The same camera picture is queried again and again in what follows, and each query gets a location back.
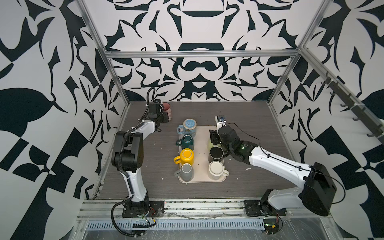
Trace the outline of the pink floral mug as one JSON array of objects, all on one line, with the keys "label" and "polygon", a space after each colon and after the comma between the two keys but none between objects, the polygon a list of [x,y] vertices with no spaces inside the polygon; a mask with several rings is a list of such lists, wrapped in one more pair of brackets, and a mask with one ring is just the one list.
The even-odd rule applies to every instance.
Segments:
[{"label": "pink floral mug", "polygon": [[167,113],[168,115],[168,121],[172,120],[172,110],[171,110],[171,105],[169,103],[163,102],[164,106],[164,112]]}]

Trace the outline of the light blue mug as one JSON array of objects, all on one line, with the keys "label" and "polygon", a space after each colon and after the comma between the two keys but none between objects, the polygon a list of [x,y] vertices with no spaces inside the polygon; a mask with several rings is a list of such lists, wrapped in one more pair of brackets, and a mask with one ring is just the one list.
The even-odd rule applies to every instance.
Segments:
[{"label": "light blue mug", "polygon": [[177,127],[177,133],[179,135],[191,135],[193,138],[196,136],[197,122],[194,119],[184,120],[182,125]]}]

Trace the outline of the dark green mug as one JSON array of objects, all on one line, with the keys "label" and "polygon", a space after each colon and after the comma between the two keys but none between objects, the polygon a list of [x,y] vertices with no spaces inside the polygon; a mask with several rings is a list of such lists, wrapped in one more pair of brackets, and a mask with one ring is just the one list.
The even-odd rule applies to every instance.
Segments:
[{"label": "dark green mug", "polygon": [[176,146],[180,147],[182,150],[194,150],[194,139],[190,134],[186,134],[181,139],[176,141]]}]

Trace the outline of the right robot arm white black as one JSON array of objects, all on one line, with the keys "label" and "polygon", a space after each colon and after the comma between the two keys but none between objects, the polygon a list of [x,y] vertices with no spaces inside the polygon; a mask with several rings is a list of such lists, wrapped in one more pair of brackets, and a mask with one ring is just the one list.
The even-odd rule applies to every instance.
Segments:
[{"label": "right robot arm white black", "polygon": [[332,177],[327,168],[315,162],[312,165],[289,160],[265,150],[261,143],[241,140],[228,125],[210,131],[210,140],[221,145],[225,155],[238,162],[267,170],[294,184],[293,188],[268,190],[264,195],[263,208],[275,211],[286,208],[306,208],[326,217],[333,205],[342,203],[347,191],[345,186]]}]

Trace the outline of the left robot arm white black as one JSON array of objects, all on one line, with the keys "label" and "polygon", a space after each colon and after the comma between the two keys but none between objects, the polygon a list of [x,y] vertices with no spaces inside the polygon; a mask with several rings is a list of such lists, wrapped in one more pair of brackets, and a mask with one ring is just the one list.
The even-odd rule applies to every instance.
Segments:
[{"label": "left robot arm white black", "polygon": [[138,124],[128,131],[116,133],[111,163],[122,175],[128,189],[128,199],[124,201],[126,208],[142,215],[149,211],[150,200],[148,190],[144,186],[141,167],[144,162],[144,140],[154,132],[160,132],[161,123],[169,121],[168,113],[160,99],[155,98],[154,87],[146,96],[146,110],[138,120]]}]

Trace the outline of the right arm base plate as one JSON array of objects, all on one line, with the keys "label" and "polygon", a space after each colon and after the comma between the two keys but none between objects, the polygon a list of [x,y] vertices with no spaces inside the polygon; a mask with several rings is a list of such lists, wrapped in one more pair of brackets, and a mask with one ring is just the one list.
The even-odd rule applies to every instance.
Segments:
[{"label": "right arm base plate", "polygon": [[245,200],[245,212],[248,217],[286,216],[286,209],[276,210],[267,201]]}]

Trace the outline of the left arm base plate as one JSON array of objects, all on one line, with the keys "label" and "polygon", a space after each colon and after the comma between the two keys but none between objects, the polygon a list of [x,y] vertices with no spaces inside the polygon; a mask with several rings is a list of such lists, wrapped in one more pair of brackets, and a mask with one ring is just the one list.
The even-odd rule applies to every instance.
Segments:
[{"label": "left arm base plate", "polygon": [[122,213],[123,218],[136,218],[140,216],[156,217],[164,212],[164,201],[129,201],[124,204]]}]

